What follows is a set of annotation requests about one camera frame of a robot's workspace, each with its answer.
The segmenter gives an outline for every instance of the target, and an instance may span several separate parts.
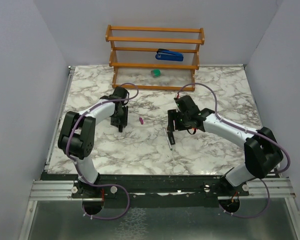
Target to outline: blue stapler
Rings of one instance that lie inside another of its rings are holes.
[[[159,48],[158,51],[156,51],[155,58],[158,60],[182,62],[184,60],[184,55],[177,51],[169,51],[167,49]]]

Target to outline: green object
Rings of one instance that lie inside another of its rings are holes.
[[[156,77],[159,77],[161,75],[161,72],[159,69],[154,69],[151,71],[151,75],[152,77],[156,78]]]

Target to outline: wooden shelf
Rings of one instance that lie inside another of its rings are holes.
[[[197,29],[197,28],[167,28],[167,27],[151,27],[151,26],[111,26],[111,30],[177,32],[177,33],[200,33],[201,32],[201,29]]]
[[[111,64],[111,67],[140,68],[140,69],[185,69],[185,70],[197,69],[197,67],[193,65],[123,63],[123,62],[113,62]]]
[[[137,52],[156,52],[158,48],[148,48],[148,47],[115,47],[116,51],[137,51]],[[169,48],[170,51],[183,53],[183,54],[195,54],[197,51],[194,49],[174,49]]]
[[[177,32],[177,33],[198,33],[197,39],[188,38],[160,38],[160,37],[132,37],[132,36],[113,36],[113,31],[150,31],[150,32]],[[119,68],[140,68],[140,69],[179,69],[190,70],[191,82],[195,82],[195,70],[199,69],[199,49],[205,43],[203,28],[166,28],[166,27],[139,27],[139,26],[111,26],[108,25],[105,40],[111,44],[109,66],[114,68],[112,87],[116,87],[116,79]],[[118,62],[117,51],[136,51],[136,52],[156,52],[157,48],[147,47],[116,47],[115,42],[142,42],[142,43],[172,43],[172,44],[193,44],[195,49],[174,49],[169,50],[179,53],[193,54],[192,65],[182,64],[150,64],[150,63],[128,63]],[[178,86],[142,86],[140,89],[153,90],[180,90]],[[185,91],[194,91],[195,87],[186,87]]]
[[[172,43],[172,44],[202,44],[200,39],[156,38],[137,36],[110,36],[108,41],[114,42],[143,42],[143,43]]]

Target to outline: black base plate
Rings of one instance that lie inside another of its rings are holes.
[[[167,208],[167,207],[207,207],[217,208],[218,197],[232,197],[236,191],[239,196],[248,196],[249,193],[242,190],[242,185],[231,191],[226,191],[219,186],[221,175],[101,175],[98,184],[122,185],[129,192],[130,207],[132,208]],[[81,182],[77,182],[75,174],[42,174],[41,180],[71,180],[79,186],[74,199],[101,198],[100,188],[85,188]],[[105,208],[125,208],[127,196],[123,190],[113,194],[110,187],[105,187]]]

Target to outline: metal frame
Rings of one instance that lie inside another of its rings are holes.
[[[59,112],[58,112],[57,122],[54,126],[53,137],[52,137],[50,147],[49,147],[49,151],[48,151],[48,154],[47,154],[47,157],[46,157],[46,162],[45,162],[45,166],[44,166],[45,171],[48,171],[48,168],[49,168],[50,159],[51,159],[52,152],[53,152],[55,142],[56,142],[56,139],[57,139],[57,135],[58,135],[57,134],[58,133],[58,128],[59,128],[59,125],[61,123],[62,113],[63,113],[63,111],[65,109],[65,106],[66,106],[66,103],[67,103],[67,99],[68,99],[72,79],[74,78],[75,70],[76,70],[75,66],[69,66],[69,75],[68,75],[68,80],[67,80],[66,86],[65,86],[65,92],[64,92],[63,97],[62,97],[62,102],[61,102],[61,106],[60,106],[60,109],[59,109]]]
[[[289,178],[265,178],[265,183],[272,198],[295,198],[295,192]],[[267,191],[264,184],[256,179],[247,182],[249,196],[241,196],[241,199],[263,199],[267,198]],[[30,201],[82,201],[82,198],[72,198],[71,189],[74,181],[34,181],[30,193]],[[142,195],[144,192],[130,192],[131,194]],[[192,192],[160,192],[160,195],[167,194],[191,194]],[[219,200],[229,197],[218,197]],[[85,198],[85,201],[101,201],[101,198]]]
[[[286,198],[285,203],[288,208],[289,215],[291,217],[296,237],[300,239],[300,212],[296,205],[296,201],[293,198]]]
[[[28,202],[28,206],[26,207],[26,212],[22,223],[21,232],[19,235],[19,240],[27,240],[29,238],[30,230],[36,213],[37,203],[37,201],[31,200]]]

